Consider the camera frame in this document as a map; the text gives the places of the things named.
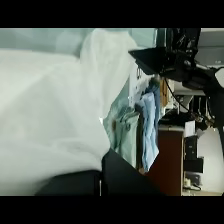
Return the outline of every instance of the pile of clothes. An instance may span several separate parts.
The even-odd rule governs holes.
[[[150,80],[134,108],[118,106],[109,116],[112,117],[108,119],[106,131],[111,148],[134,168],[148,172],[159,153],[159,82]]]

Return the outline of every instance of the white cloth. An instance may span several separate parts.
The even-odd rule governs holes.
[[[0,50],[0,195],[33,195],[49,178],[101,170],[109,140],[99,118],[124,86],[136,44],[95,29],[80,59]]]

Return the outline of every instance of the brown wooden panel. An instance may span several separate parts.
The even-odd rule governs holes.
[[[181,196],[182,191],[182,141],[183,132],[159,131],[159,155],[149,172],[150,180],[160,191],[170,196]]]

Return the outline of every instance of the cable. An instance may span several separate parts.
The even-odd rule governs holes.
[[[191,114],[195,114],[195,115],[197,115],[198,117],[201,117],[201,118],[204,118],[204,119],[206,119],[206,120],[208,120],[208,121],[210,121],[207,117],[205,117],[205,116],[203,116],[203,115],[200,115],[200,114],[198,114],[198,113],[195,113],[195,112],[191,112],[187,107],[185,107],[178,99],[177,99],[177,97],[174,95],[174,93],[173,93],[173,91],[171,90],[171,88],[170,88],[170,86],[169,86],[169,84],[168,84],[168,82],[167,82],[167,79],[165,78],[165,82],[166,82],[166,85],[167,85],[167,87],[168,87],[168,89],[169,89],[169,91],[170,91],[170,93],[172,94],[172,96],[173,96],[173,98],[185,109],[185,110],[187,110],[188,112],[190,112]]]

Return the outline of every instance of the wall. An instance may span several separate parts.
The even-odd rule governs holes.
[[[218,131],[209,128],[198,140],[198,157],[204,156],[202,190],[224,192],[224,162]]]

